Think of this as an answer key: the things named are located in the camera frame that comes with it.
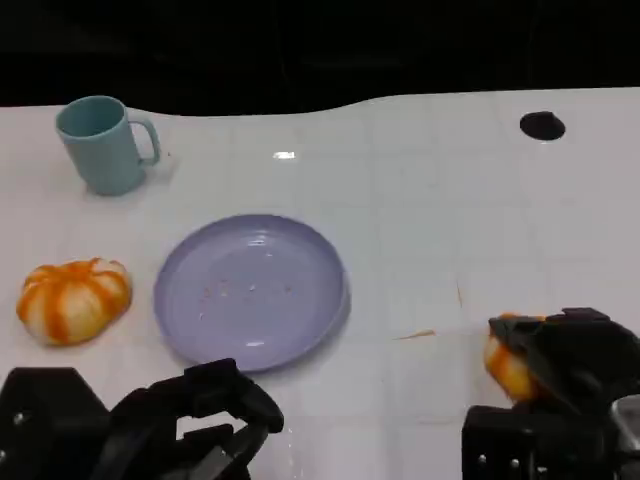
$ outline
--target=table surface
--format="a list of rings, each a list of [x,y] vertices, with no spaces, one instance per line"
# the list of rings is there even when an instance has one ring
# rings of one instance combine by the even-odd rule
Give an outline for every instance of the table surface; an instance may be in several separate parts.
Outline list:
[[[14,366],[71,365],[113,407],[180,374],[152,285],[172,247],[216,219],[291,216],[342,256],[353,290],[346,327],[256,377],[286,416],[251,466],[256,479],[457,480],[467,407],[507,404],[482,368],[490,316],[593,306],[639,330],[640,89],[400,96],[285,116],[149,114],[161,162],[119,198],[86,191],[56,137],[58,110],[0,109],[0,380]],[[562,139],[521,133],[521,116],[538,110],[565,122]],[[40,347],[15,315],[24,277],[93,256],[130,270],[130,310],[94,342]],[[436,335],[397,340],[425,329]]]

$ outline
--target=purple plate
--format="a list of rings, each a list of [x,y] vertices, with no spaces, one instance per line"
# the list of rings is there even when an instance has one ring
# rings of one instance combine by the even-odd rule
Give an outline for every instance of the purple plate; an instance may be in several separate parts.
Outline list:
[[[189,235],[167,258],[154,308],[169,344],[200,363],[236,359],[242,371],[287,363],[349,316],[333,246],[300,222],[242,215]]]

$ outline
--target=dark background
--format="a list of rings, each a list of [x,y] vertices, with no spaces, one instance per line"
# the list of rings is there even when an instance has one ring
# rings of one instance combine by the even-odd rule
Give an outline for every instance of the dark background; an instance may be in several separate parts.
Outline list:
[[[620,0],[19,0],[0,105],[90,94],[183,115],[292,113],[401,93],[640,85]]]

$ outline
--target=mug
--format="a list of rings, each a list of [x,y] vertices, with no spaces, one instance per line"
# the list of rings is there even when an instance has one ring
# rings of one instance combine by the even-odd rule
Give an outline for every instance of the mug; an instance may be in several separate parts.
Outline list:
[[[142,125],[151,137],[153,156],[141,158],[131,124]],[[127,115],[115,98],[84,97],[71,102],[56,116],[56,130],[78,174],[99,195],[122,195],[139,186],[144,166],[160,159],[160,142],[151,121]]]

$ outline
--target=toy pumpkin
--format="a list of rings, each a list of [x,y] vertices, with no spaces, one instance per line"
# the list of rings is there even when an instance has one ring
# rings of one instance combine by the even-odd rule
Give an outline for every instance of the toy pumpkin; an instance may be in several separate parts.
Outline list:
[[[116,261],[43,265],[27,277],[16,311],[40,342],[72,345],[98,335],[131,303],[131,279]]]
[[[500,318],[515,316],[505,313]],[[484,349],[484,364],[498,385],[515,402],[531,400],[539,394],[540,389],[525,363],[491,333]]]

